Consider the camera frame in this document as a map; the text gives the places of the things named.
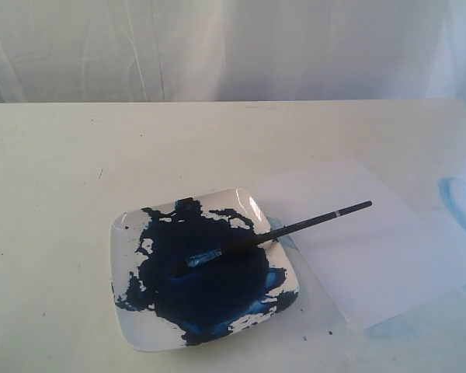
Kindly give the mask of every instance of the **white plate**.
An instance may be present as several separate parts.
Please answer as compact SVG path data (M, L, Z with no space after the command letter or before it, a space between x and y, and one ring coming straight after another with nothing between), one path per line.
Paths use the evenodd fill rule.
M231 189L127 212L111 230L114 303L137 350L194 346L237 333L289 307L294 269L278 242L221 256L185 277L176 260L271 229L249 192Z

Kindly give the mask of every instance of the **table surface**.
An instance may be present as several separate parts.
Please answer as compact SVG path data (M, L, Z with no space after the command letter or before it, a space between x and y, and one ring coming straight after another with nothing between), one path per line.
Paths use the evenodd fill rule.
M466 372L466 287L355 333L295 250L299 299L263 324L161 353L120 335L109 258L117 215L348 158L418 214L445 217L436 185L466 180L466 107L0 105L0 371Z

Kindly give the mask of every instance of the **paint smudge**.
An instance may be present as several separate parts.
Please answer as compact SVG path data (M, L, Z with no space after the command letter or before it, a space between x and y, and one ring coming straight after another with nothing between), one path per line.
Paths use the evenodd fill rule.
M202 211L198 200L186 198L168 214L142 211L150 221L135 252L146 259L130 272L117 307L155 312L182 329L186 345L193 346L255 325L295 301L296 291L278 291L286 270L270 267L257 246L221 256L184 277L171 276L176 260L255 235L252 220L236 210Z
M466 231L466 182L454 177L439 181L440 196L457 223Z

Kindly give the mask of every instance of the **sheet of paper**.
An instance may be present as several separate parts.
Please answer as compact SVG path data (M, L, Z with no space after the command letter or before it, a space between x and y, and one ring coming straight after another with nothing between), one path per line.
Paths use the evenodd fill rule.
M372 200L292 239L349 326L362 330L466 285L466 256L357 161L282 174L251 189L285 225Z

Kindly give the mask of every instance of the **paintbrush handle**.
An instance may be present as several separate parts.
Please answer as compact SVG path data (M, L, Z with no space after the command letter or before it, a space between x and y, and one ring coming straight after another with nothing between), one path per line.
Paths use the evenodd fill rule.
M369 200L369 201L366 201L360 204L354 204L353 206L350 206L350 207L345 207L341 210L337 210L337 211L330 212L328 214L317 216L315 218L311 218L311 219L304 220L304 221L299 221L298 223L287 225L286 227L275 229L274 231L271 231L271 232L263 233L260 235L255 235L249 239L245 239L241 242L237 242L232 245L221 248L221 254L225 254L225 253L235 251L235 250L246 249L252 246L257 246L261 243L271 241L273 239L278 239L279 237L283 235L289 235L290 233L298 232L302 229L306 229L314 225L324 223L325 221L332 220L340 216L362 210L371 205L372 203Z

